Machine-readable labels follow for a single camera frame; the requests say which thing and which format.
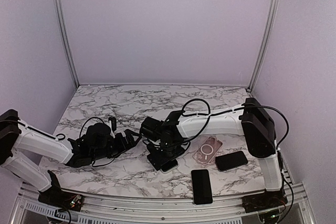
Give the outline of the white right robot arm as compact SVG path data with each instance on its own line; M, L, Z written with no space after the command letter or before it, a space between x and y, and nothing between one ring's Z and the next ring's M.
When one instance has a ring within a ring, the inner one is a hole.
M261 105L255 98L247 98L241 105L222 110L186 112L186 107L204 99L191 99L179 110L172 111L165 120L147 117L141 124L140 135L145 137L148 160L156 170L181 156L182 147L201 135L231 134L243 136L251 156L258 159L264 177L265 192L260 195L260 203L271 207L280 199L283 185L279 144L277 143L275 122L268 110L275 108Z

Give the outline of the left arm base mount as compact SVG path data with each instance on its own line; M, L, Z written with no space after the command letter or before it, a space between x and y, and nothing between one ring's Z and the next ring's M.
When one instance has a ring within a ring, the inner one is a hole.
M63 191L56 175L50 170L47 172L51 178L51 187L44 192L39 192L38 201L65 210L79 212L82 208L84 196Z

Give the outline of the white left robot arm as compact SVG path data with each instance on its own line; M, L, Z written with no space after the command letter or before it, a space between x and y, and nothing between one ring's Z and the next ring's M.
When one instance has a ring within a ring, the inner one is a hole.
M32 184L54 205L66 202L66 193L56 186L57 178L42 170L23 154L30 151L72 168L96 167L100 159L115 160L134 148L141 135L132 130L116 132L116 119L82 128L77 139L51 135L22 121L13 109L1 114L1 167Z

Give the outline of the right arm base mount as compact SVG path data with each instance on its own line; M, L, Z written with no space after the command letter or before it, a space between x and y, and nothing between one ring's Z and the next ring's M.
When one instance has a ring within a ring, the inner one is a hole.
M246 213L285 206L287 203L288 199L283 188L278 191L265 190L262 193L242 198L242 207Z

